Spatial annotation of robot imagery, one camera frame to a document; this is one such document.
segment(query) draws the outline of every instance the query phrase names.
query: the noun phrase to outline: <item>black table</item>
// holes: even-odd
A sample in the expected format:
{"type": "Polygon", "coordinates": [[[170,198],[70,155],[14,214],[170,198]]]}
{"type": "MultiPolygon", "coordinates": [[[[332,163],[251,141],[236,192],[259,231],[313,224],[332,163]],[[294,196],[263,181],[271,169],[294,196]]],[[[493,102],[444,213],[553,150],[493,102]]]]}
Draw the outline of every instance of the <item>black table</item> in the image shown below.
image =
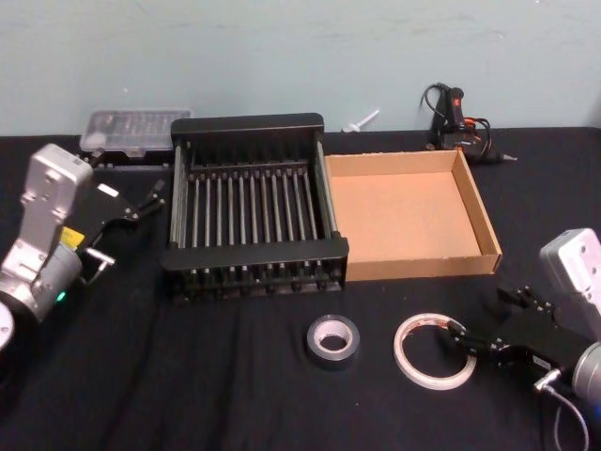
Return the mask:
{"type": "MultiPolygon", "coordinates": [[[[518,162],[473,169],[504,253],[495,276],[348,284],[344,293],[171,305],[158,258],[166,209],[104,249],[118,265],[72,290],[41,330],[40,356],[19,402],[0,424],[0,449],[517,450],[540,449],[539,397],[530,374],[479,362],[450,392],[410,382],[393,358],[393,335],[411,315],[438,312],[493,324],[483,299],[529,284],[562,307],[562,324],[589,334],[580,310],[551,289],[538,262],[568,228],[601,232],[601,131],[497,130],[495,146],[518,162]],[[359,360],[324,372],[303,340],[318,316],[348,316],[361,332],[359,360]]],[[[422,132],[329,134],[329,153],[414,150],[422,132]]],[[[29,156],[75,136],[0,138],[0,256],[13,242],[29,156]]],[[[134,200],[161,172],[104,171],[99,179],[134,200]]],[[[462,362],[435,331],[406,341],[420,369],[450,375],[462,362]]],[[[552,449],[552,400],[542,401],[552,449]]],[[[587,409],[593,428],[601,422],[587,409]]],[[[579,449],[566,413],[564,449],[579,449]]]]}

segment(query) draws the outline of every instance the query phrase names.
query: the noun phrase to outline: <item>clear tape roll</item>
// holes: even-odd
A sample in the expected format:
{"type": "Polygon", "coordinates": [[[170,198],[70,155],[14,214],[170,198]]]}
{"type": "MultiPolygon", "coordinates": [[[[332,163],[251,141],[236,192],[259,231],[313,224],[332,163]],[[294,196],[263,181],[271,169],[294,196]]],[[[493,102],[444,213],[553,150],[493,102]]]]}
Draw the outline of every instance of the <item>clear tape roll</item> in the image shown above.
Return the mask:
{"type": "Polygon", "coordinates": [[[468,355],[465,366],[457,374],[446,378],[435,378],[418,371],[409,362],[403,350],[403,341],[407,335],[411,333],[411,331],[423,326],[438,326],[441,329],[447,329],[447,324],[449,321],[457,322],[454,319],[444,315],[439,315],[436,313],[422,313],[404,321],[403,324],[401,324],[396,330],[396,334],[394,336],[394,358],[396,359],[398,367],[411,381],[430,390],[452,390],[465,383],[470,378],[471,373],[473,373],[473,370],[476,367],[476,358],[472,355],[468,355]]]}

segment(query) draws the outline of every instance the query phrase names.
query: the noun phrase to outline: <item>black tape roll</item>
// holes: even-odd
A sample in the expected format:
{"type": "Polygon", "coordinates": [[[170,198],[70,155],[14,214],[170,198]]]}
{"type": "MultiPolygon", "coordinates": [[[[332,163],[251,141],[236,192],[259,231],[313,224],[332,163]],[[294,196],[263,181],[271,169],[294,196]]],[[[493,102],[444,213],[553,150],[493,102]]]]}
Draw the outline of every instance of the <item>black tape roll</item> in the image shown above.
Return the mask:
{"type": "Polygon", "coordinates": [[[348,367],[359,353],[359,330],[348,318],[340,315],[324,315],[314,321],[307,332],[309,356],[322,368],[343,369],[348,367]],[[345,341],[339,350],[329,350],[322,341],[335,336],[345,341]]]}

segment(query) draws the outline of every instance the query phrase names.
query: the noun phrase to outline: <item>light blue wall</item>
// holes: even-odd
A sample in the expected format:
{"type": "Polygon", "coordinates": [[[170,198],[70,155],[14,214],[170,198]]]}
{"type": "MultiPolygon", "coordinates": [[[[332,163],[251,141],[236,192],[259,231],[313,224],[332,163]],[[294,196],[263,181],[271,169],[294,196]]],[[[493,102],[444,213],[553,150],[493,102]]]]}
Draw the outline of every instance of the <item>light blue wall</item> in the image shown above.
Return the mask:
{"type": "Polygon", "coordinates": [[[0,0],[0,134],[164,105],[425,128],[436,81],[494,127],[601,125],[600,45],[599,0],[0,0]]]}

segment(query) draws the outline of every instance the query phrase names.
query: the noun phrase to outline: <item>metal rod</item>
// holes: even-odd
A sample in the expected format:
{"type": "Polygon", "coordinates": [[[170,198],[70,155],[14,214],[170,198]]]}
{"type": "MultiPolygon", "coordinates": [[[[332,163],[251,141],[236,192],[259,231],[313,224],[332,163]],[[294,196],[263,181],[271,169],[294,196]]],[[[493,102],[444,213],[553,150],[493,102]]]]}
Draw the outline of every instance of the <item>metal rod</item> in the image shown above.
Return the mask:
{"type": "Polygon", "coordinates": [[[239,203],[240,203],[240,244],[246,244],[246,221],[244,218],[244,177],[239,178],[239,203]]]}
{"type": "Polygon", "coordinates": [[[324,194],[326,195],[326,205],[328,206],[328,215],[330,216],[331,231],[338,230],[336,225],[336,216],[334,214],[334,206],[331,202],[330,183],[328,182],[328,174],[326,173],[326,160],[323,156],[323,146],[321,142],[317,142],[317,160],[319,162],[319,170],[323,182],[324,194]]]}
{"type": "Polygon", "coordinates": [[[206,185],[206,199],[205,199],[205,247],[210,246],[210,178],[207,177],[205,181],[206,185]]]}
{"type": "Polygon", "coordinates": [[[299,194],[299,175],[296,172],[292,176],[292,182],[294,184],[294,196],[296,197],[297,212],[299,214],[300,239],[304,241],[305,240],[305,235],[304,235],[304,220],[302,218],[301,196],[299,194]]]}
{"type": "Polygon", "coordinates": [[[254,198],[254,176],[251,174],[251,222],[253,223],[253,244],[259,242],[256,230],[256,199],[254,198]]]}
{"type": "Polygon", "coordinates": [[[263,234],[265,235],[265,242],[270,242],[270,218],[267,214],[267,183],[265,182],[265,175],[261,175],[261,201],[263,207],[263,234]]]}
{"type": "Polygon", "coordinates": [[[172,206],[173,210],[171,212],[171,233],[170,240],[172,242],[177,243],[179,247],[179,221],[181,218],[179,217],[179,191],[181,189],[180,184],[181,180],[181,147],[176,146],[176,161],[174,166],[174,178],[173,178],[173,197],[172,197],[172,206]]]}
{"type": "Polygon", "coordinates": [[[217,177],[217,245],[222,245],[222,178],[217,177]]]}
{"type": "Polygon", "coordinates": [[[234,188],[232,176],[227,178],[227,222],[229,228],[229,245],[234,245],[234,188]]]}
{"type": "Polygon", "coordinates": [[[271,193],[273,194],[273,216],[275,217],[275,239],[282,240],[282,225],[280,224],[280,204],[278,202],[278,180],[271,175],[271,193]]]}
{"type": "Polygon", "coordinates": [[[196,178],[194,180],[194,218],[193,218],[193,231],[192,231],[192,246],[198,247],[198,203],[200,202],[200,180],[196,178]]]}
{"type": "Polygon", "coordinates": [[[285,221],[288,227],[288,239],[294,241],[294,230],[292,229],[292,213],[290,212],[290,197],[288,195],[288,174],[283,173],[282,183],[284,184],[284,203],[285,203],[285,221]]]}
{"type": "Polygon", "coordinates": [[[311,185],[309,184],[309,174],[305,171],[302,175],[304,178],[304,189],[307,193],[307,208],[309,210],[309,222],[311,223],[311,233],[313,239],[317,240],[317,226],[316,226],[316,215],[313,212],[313,198],[311,196],[311,185]]]}
{"type": "Polygon", "coordinates": [[[181,193],[181,235],[179,247],[186,247],[186,228],[188,226],[188,185],[189,182],[186,180],[186,168],[184,164],[181,166],[181,179],[183,180],[183,190],[181,193]]]}

